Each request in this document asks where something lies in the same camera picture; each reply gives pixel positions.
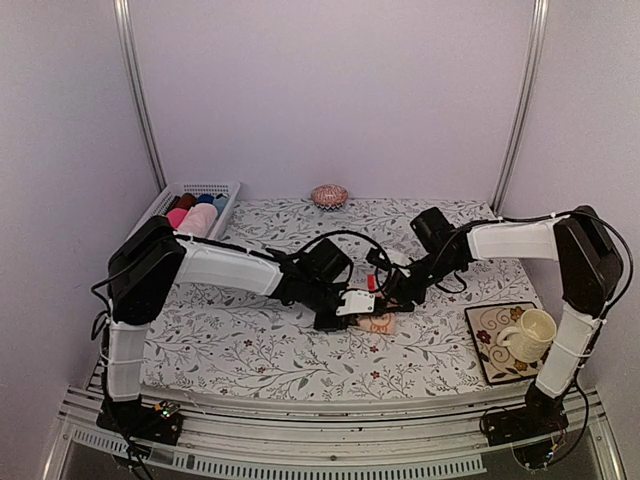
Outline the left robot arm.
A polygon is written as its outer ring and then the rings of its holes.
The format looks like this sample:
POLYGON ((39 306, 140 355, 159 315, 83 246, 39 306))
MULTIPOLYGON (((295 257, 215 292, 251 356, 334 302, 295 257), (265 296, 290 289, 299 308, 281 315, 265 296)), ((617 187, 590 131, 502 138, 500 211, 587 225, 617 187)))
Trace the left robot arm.
POLYGON ((102 340, 104 400, 97 424, 126 441, 176 445, 183 417, 175 403, 146 407, 140 396, 143 350, 150 324, 173 286, 202 283, 299 303, 316 314, 321 329, 346 327, 373 306, 338 281, 352 261, 328 239, 309 253, 249 250, 175 231, 162 216, 147 220, 112 255, 108 276, 92 290, 107 291, 102 340))

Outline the orange patterned towel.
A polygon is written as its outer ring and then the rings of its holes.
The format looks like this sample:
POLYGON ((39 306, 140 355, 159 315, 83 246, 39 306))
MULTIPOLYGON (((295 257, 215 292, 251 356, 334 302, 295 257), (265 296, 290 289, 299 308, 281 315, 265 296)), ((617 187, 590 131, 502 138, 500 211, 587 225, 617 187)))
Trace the orange patterned towel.
MULTIPOLYGON (((375 276, 367 274, 366 283, 355 285, 355 288, 364 288, 373 292, 377 288, 375 276)), ((351 322, 351 326, 369 333, 393 335, 396 330, 396 315, 394 313, 360 314, 351 322)))

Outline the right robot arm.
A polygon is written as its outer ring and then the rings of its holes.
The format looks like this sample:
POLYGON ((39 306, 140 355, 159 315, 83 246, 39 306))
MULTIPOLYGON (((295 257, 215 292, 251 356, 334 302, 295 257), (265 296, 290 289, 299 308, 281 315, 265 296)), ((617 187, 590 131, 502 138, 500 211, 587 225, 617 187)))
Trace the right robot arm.
POLYGON ((588 205, 528 219, 475 220, 459 227, 432 207, 410 227, 427 254, 406 265, 385 261, 388 277, 376 302, 378 313, 413 311, 428 288, 475 261, 539 259, 558 265, 563 310, 546 361, 529 385, 523 406, 486 413, 480 429, 496 446, 567 427, 565 396, 579 386, 579 372, 593 353, 604 321, 633 278, 633 257, 624 238, 588 205))

